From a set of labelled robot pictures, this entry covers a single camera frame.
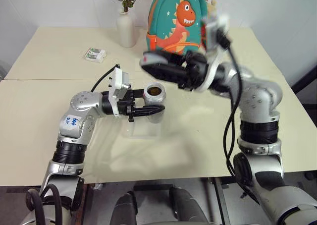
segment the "white wall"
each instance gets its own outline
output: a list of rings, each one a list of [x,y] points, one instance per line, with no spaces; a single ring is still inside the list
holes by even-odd
[[[131,11],[146,26],[152,0]],[[317,63],[317,0],[217,0],[232,26],[250,26],[290,85]],[[7,71],[38,26],[115,26],[116,0],[0,0],[0,65]]]

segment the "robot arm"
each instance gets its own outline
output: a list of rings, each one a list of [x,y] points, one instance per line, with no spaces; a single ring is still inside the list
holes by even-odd
[[[178,84],[180,89],[239,97],[239,79],[234,64],[219,62],[219,45],[228,40],[219,38],[226,27],[214,18],[202,24],[206,57],[188,51],[185,56],[149,51],[144,52],[140,66],[157,79]],[[263,207],[274,224],[313,224],[317,221],[317,201],[297,187],[283,181],[281,140],[278,139],[279,112],[282,90],[273,82],[257,79],[246,68],[239,67],[242,80],[241,152],[234,156],[237,183]]]
[[[56,150],[49,161],[40,190],[47,224],[56,222],[53,193],[45,191],[48,184],[54,185],[59,192],[63,225],[70,224],[69,210],[76,211],[80,206],[84,185],[80,174],[84,169],[85,152],[98,118],[111,114],[115,117],[126,115],[129,116],[129,122],[133,122],[133,117],[153,115],[165,109],[163,105],[137,108],[134,101],[142,97],[143,90],[132,90],[128,74],[122,72],[119,66],[114,68],[112,78],[109,79],[109,91],[84,91],[76,94],[60,120]],[[21,224],[32,224],[35,221],[36,210],[32,210]]]

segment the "black cable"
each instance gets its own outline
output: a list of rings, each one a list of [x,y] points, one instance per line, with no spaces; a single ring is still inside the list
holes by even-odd
[[[109,75],[111,72],[113,72],[113,70],[115,69],[115,68],[120,68],[120,66],[117,64],[117,65],[115,65],[113,68],[111,68],[109,71],[107,71],[96,83],[95,83],[95,85],[93,86],[93,88],[91,89],[91,92],[93,92],[95,89],[96,89],[96,87],[100,84],[100,82],[107,76],[107,75]]]
[[[35,189],[29,189],[25,197],[26,206],[30,211],[35,211],[36,225],[45,225],[45,215],[42,200]]]
[[[233,62],[233,66],[237,72],[237,77],[238,77],[238,83],[239,83],[239,89],[238,89],[238,94],[237,94],[237,100],[236,102],[234,103],[233,105],[233,96],[232,96],[232,92],[229,90],[229,95],[230,95],[230,99],[231,99],[231,114],[229,116],[229,119],[227,121],[227,124],[226,124],[226,127],[224,129],[224,133],[223,133],[223,149],[224,149],[224,154],[226,156],[226,164],[227,164],[227,167],[228,167],[228,170],[230,172],[230,174],[232,176],[235,176],[235,173],[234,173],[234,168],[231,164],[231,161],[230,161],[230,156],[232,154],[232,151],[233,151],[233,147],[234,147],[234,141],[235,141],[235,128],[234,128],[234,114],[236,113],[236,110],[239,106],[239,103],[240,103],[240,100],[241,100],[241,96],[242,96],[242,79],[241,79],[241,73],[240,73],[240,69],[238,67],[238,64],[235,60],[235,57],[231,51],[231,48],[230,46],[227,46],[227,49],[228,49],[228,52],[230,54],[230,57],[231,57],[231,60]],[[228,134],[228,130],[229,130],[229,127],[230,127],[230,124],[232,124],[232,139],[231,139],[231,146],[230,146],[230,149],[229,149],[229,153],[227,152],[227,146],[226,146],[226,139],[227,139],[227,134]]]
[[[230,102],[231,102],[231,112],[233,111],[233,108],[234,108],[234,99],[233,99],[233,96],[232,96],[232,92],[231,90],[229,90],[229,96],[230,96]],[[233,152],[233,148],[234,148],[234,142],[235,142],[235,124],[234,124],[234,117],[233,117],[233,120],[231,121],[231,145],[230,145],[230,149],[229,149],[229,153],[227,154],[226,156],[226,163],[227,163],[227,167],[228,167],[228,170],[230,171],[231,170],[231,175],[234,176],[235,175],[235,171],[234,171],[234,167],[232,166],[231,164],[231,161],[230,161],[230,157],[231,157],[231,154]]]
[[[226,134],[227,134],[228,129],[229,129],[229,126],[230,126],[230,122],[233,123],[233,125],[234,125],[234,114],[235,114],[235,112],[236,112],[236,110],[237,110],[237,108],[238,108],[238,106],[239,106],[240,101],[241,101],[242,89],[243,89],[243,88],[242,88],[243,86],[242,86],[241,73],[240,73],[240,69],[239,69],[239,67],[238,67],[237,61],[236,61],[236,59],[235,59],[235,57],[234,57],[234,55],[233,55],[233,52],[232,52],[231,48],[228,47],[227,49],[228,49],[228,52],[229,52],[229,54],[230,54],[230,57],[231,57],[233,66],[234,66],[234,68],[235,68],[235,70],[236,70],[236,72],[237,72],[238,83],[239,83],[239,90],[238,90],[237,100],[236,100],[236,102],[235,102],[235,104],[234,104],[234,107],[233,107],[233,109],[232,109],[232,111],[231,111],[229,120],[228,120],[227,125],[226,125],[226,128],[225,128],[224,137],[226,137]],[[227,162],[230,162],[230,156],[231,156],[231,153],[232,153],[232,150],[233,150],[233,146],[234,146],[234,138],[233,138],[232,141],[231,141],[231,147],[230,147],[230,150],[229,150],[229,153],[228,153],[228,157],[227,157]],[[241,185],[241,184],[239,184],[239,183],[238,183],[238,185],[243,189],[243,191],[244,191],[247,195],[250,196],[250,198],[252,198],[257,204],[259,204],[259,202],[258,202],[258,200],[256,199],[255,195],[254,195],[249,189],[247,189],[245,186],[243,186],[243,185]]]
[[[62,214],[62,206],[61,206],[61,199],[59,195],[59,191],[57,187],[53,184],[48,184],[43,192],[41,193],[41,199],[44,199],[44,196],[48,192],[48,190],[52,191],[53,199],[54,199],[54,206],[55,206],[55,225],[62,225],[63,224],[63,214]]]

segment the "small white box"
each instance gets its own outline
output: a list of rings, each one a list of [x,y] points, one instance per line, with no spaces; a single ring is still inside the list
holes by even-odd
[[[85,54],[86,60],[93,62],[103,62],[106,57],[106,52],[103,49],[89,48]]]

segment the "floor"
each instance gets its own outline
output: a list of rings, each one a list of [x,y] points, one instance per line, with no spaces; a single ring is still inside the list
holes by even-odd
[[[307,180],[303,172],[286,173],[286,184],[300,187],[317,199],[317,180]],[[167,179],[151,181],[130,181],[102,184],[94,190],[92,202],[86,207],[84,225],[106,225],[111,219],[117,199],[134,186],[164,184],[186,189],[197,200],[210,222],[221,224],[214,185],[203,178]],[[269,225],[269,219],[260,206],[249,197],[240,199],[242,190],[237,184],[223,185],[223,193],[232,225],[261,224]],[[25,192],[28,187],[0,187],[1,225],[19,224],[27,215]],[[137,223],[139,225],[176,221],[169,205],[168,190],[148,190],[135,192],[138,203]]]

